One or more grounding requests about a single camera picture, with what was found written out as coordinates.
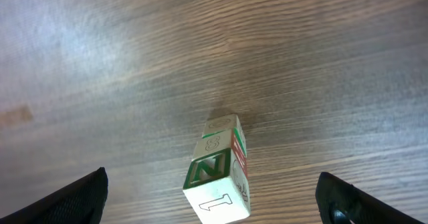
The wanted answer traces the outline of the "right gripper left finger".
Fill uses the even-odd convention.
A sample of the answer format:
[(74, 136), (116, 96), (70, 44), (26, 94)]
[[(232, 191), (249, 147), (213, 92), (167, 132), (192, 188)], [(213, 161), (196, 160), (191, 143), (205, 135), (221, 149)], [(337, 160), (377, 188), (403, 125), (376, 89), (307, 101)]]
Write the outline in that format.
[(1, 224), (99, 224), (108, 196), (106, 169), (74, 181), (56, 192), (1, 218)]

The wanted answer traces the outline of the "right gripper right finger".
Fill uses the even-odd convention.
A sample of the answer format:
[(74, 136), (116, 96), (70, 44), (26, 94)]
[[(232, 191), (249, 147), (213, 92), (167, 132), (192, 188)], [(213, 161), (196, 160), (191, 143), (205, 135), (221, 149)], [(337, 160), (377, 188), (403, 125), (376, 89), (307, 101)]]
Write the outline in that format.
[(423, 224), (327, 172), (315, 197), (323, 224)]

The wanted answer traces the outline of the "green Z block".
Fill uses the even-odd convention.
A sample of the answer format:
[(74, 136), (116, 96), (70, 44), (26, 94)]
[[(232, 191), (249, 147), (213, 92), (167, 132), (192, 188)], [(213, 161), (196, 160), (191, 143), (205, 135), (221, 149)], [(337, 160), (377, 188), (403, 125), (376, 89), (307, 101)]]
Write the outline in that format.
[(202, 224), (232, 223), (251, 215), (249, 183), (231, 148), (193, 160), (183, 192)]

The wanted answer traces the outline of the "red A block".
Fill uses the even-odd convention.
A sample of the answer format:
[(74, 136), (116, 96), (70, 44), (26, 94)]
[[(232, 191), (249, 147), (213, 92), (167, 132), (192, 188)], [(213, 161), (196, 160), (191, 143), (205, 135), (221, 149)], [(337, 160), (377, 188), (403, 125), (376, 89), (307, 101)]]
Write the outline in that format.
[(220, 150), (230, 148), (246, 177), (247, 175), (247, 147), (245, 137), (236, 128), (222, 130), (214, 134), (208, 134), (200, 139), (195, 146), (192, 160), (208, 156)]

